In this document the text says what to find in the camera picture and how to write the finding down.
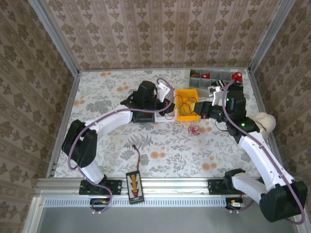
red wire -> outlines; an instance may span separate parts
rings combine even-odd
[[[198,125],[194,125],[194,126],[191,125],[188,128],[188,132],[192,133],[194,135],[199,135],[200,134],[200,133],[198,133],[199,128],[200,128],[200,126],[198,126]]]
[[[189,113],[187,113],[187,114],[192,114],[193,113],[193,111],[191,110],[191,106],[187,103],[187,101],[189,101],[190,99],[195,99],[195,102],[197,102],[197,99],[196,99],[196,97],[189,97],[188,99],[186,99],[186,101],[184,101],[184,98],[181,96],[181,95],[175,95],[174,97],[173,97],[173,100],[177,97],[177,96],[179,96],[180,98],[181,98],[181,103],[180,103],[180,105],[179,105],[179,107],[178,107],[178,109],[179,109],[179,111],[181,110],[181,108],[184,106],[184,105],[186,105],[186,106],[188,106],[189,107]],[[167,119],[167,120],[172,120],[174,118],[174,113],[173,113],[173,116],[172,116],[172,118],[167,118],[166,116],[165,116],[165,119]]]
[[[139,169],[139,161],[140,161],[140,152],[139,152],[139,150],[137,149],[137,147],[135,145],[132,145],[132,147],[138,152],[138,161],[137,161],[137,166],[136,166],[137,171],[138,171],[138,169]]]

metal base plate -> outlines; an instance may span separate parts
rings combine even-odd
[[[107,180],[106,187],[109,188],[113,195],[120,195],[121,194],[121,187],[122,187],[121,180]],[[99,193],[97,187],[91,185],[88,181],[82,180],[80,183],[79,189],[80,195],[109,195],[109,192],[105,189],[102,189]]]

tangled red wire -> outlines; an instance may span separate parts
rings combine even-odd
[[[189,97],[188,99],[186,99],[186,101],[184,101],[184,99],[181,95],[175,95],[173,97],[173,99],[175,99],[177,96],[179,96],[181,98],[181,103],[178,106],[178,110],[179,110],[180,114],[182,114],[184,116],[191,115],[193,113],[193,111],[191,110],[191,106],[190,106],[190,104],[187,103],[187,101],[189,101],[190,99],[195,99],[195,102],[197,102],[196,97]],[[185,109],[182,110],[184,105],[186,105],[189,108],[189,112],[186,112]],[[172,120],[172,119],[174,119],[174,116],[175,116],[175,112],[173,112],[173,114],[171,116],[169,116],[171,118],[167,118],[166,116],[165,116],[165,118],[167,120]]]
[[[194,126],[189,126],[189,128],[188,128],[188,132],[189,133],[192,133],[192,134],[194,134],[194,135],[199,135],[200,133],[198,133],[198,131],[199,131],[199,128],[200,128],[200,126],[198,126],[198,125],[194,125]]]

red toy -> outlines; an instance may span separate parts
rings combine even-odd
[[[205,75],[201,75],[201,79],[210,79],[209,73],[207,73]]]
[[[231,79],[234,79],[238,82],[242,82],[242,74],[241,72],[236,72],[233,75],[231,75]]]

floral tablecloth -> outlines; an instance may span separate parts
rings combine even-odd
[[[259,110],[253,89],[247,71],[239,71],[243,77],[247,115],[254,116]],[[162,77],[176,89],[187,89],[189,73],[188,69],[82,72],[68,127],[76,119],[86,121],[113,110],[144,80],[155,83]],[[199,125],[200,135],[188,133],[190,125]],[[225,129],[224,123],[217,126]],[[247,153],[227,132],[219,131],[212,119],[129,123],[115,129],[97,145],[96,162],[107,177],[124,178],[126,172],[136,170],[138,154],[133,144],[141,154],[142,177],[223,177],[225,171],[234,168],[259,176]],[[81,174],[68,169],[67,156],[61,152],[54,176],[81,177]]]

